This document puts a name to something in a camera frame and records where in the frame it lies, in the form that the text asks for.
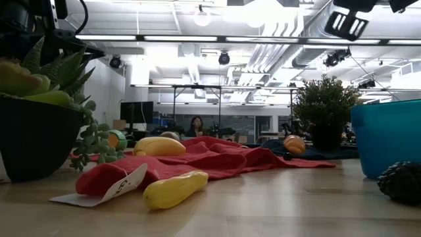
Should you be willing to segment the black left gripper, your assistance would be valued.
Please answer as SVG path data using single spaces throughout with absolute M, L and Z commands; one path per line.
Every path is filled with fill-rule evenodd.
M 66 0 L 0 0 L 0 59 L 22 60 L 44 37 L 54 50 L 77 53 L 85 49 L 91 59 L 104 57 L 99 48 L 60 30 L 58 20 L 68 14 Z

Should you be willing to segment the green toy cucumber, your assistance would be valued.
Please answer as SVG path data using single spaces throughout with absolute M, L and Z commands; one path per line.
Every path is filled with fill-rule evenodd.
M 127 148 L 128 141 L 125 135 L 119 130 L 109 130 L 109 147 L 115 148 L 116 151 L 124 151 Z

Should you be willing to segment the brown toy kiwi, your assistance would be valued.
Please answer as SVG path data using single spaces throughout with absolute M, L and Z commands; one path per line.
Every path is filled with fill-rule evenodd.
M 160 137 L 171 138 L 180 141 L 180 135 L 177 132 L 166 131 L 160 134 Z

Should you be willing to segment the yellow toy banana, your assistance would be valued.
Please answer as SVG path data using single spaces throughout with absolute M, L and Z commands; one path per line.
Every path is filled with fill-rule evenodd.
M 136 143 L 133 155 L 177 156 L 185 152 L 186 147 L 177 140 L 166 137 L 147 137 Z

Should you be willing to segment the orange striped toy onion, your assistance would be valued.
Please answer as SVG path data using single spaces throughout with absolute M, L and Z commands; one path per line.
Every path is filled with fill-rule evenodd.
M 302 138 L 296 135 L 290 135 L 284 140 L 284 147 L 292 154 L 304 154 L 306 145 Z

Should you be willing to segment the dark pine cone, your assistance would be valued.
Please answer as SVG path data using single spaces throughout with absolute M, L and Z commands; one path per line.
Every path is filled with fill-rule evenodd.
M 421 164 L 397 162 L 388 167 L 377 180 L 380 192 L 393 201 L 406 205 L 421 204 Z

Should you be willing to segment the teal plastic tupperware container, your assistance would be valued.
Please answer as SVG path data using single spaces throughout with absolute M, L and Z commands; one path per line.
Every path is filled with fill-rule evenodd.
M 351 125 L 367 178 L 396 162 L 421 163 L 421 99 L 354 106 Z

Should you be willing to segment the large black ceiling spotlight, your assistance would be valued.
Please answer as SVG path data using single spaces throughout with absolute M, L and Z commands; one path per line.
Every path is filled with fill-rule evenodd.
M 339 49 L 333 53 L 329 53 L 327 58 L 324 59 L 323 64 L 326 67 L 333 67 L 344 61 L 347 57 L 351 56 L 350 49 Z

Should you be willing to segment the black computer monitor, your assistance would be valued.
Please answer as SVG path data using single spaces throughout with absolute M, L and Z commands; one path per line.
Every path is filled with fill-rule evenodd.
M 146 123 L 153 122 L 152 101 L 143 102 L 123 102 L 120 104 L 120 119 L 127 123 Z

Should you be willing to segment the succulent plant in black pot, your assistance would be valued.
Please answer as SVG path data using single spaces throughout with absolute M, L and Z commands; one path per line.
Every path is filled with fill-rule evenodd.
M 40 39 L 23 60 L 0 59 L 0 160 L 11 182 L 45 178 L 73 156 L 83 170 L 125 156 L 109 144 L 110 126 L 98 122 L 96 103 L 81 93 L 92 71 L 83 47 L 41 64 Z

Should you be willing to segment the bushy green potted plant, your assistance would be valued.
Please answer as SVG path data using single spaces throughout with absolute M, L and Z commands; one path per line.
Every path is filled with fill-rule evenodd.
M 303 82 L 297 90 L 293 114 L 310 134 L 316 149 L 338 150 L 345 125 L 351 121 L 351 108 L 361 104 L 359 97 L 356 88 L 344 87 L 341 80 L 323 74 L 319 80 Z

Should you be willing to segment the navy blue cloth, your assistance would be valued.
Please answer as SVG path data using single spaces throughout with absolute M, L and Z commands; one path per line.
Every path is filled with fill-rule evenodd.
M 284 153 L 289 152 L 281 140 L 268 140 L 264 142 L 261 148 L 269 149 L 272 153 L 277 156 L 281 156 Z M 309 161 L 323 161 L 323 160 L 335 160 L 335 159 L 354 159 L 359 158 L 359 153 L 355 147 L 341 147 L 335 151 L 321 151 L 312 146 L 307 145 L 304 154 L 296 155 L 292 154 L 293 159 L 304 159 Z

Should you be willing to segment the yellow toy squash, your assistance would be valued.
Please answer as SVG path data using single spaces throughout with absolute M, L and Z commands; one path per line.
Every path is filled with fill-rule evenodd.
M 152 210 L 170 209 L 207 185 L 209 175 L 191 171 L 169 179 L 158 180 L 143 192 L 144 204 Z

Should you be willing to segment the red cloth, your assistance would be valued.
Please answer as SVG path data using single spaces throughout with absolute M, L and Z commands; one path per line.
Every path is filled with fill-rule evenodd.
M 176 156 L 130 155 L 113 163 L 103 163 L 83 173 L 76 182 L 76 192 L 102 196 L 116 182 L 147 164 L 140 188 L 150 183 L 200 170 L 210 180 L 231 178 L 245 172 L 277 168 L 334 168 L 325 161 L 292 159 L 286 161 L 265 148 L 244 148 L 239 144 L 201 136 L 183 141 L 186 153 Z

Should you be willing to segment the black background workstation frame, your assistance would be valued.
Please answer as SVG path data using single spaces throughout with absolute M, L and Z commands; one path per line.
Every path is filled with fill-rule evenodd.
M 292 91 L 298 90 L 298 87 L 267 87 L 267 86 L 218 86 L 218 85 L 203 85 L 203 84 L 131 84 L 130 85 L 133 88 L 172 88 L 175 92 L 178 88 L 189 88 L 189 89 L 200 89 L 200 90 L 219 90 L 220 93 L 218 95 L 222 94 L 222 90 L 281 90 L 281 91 L 287 91 L 289 95 L 292 94 Z

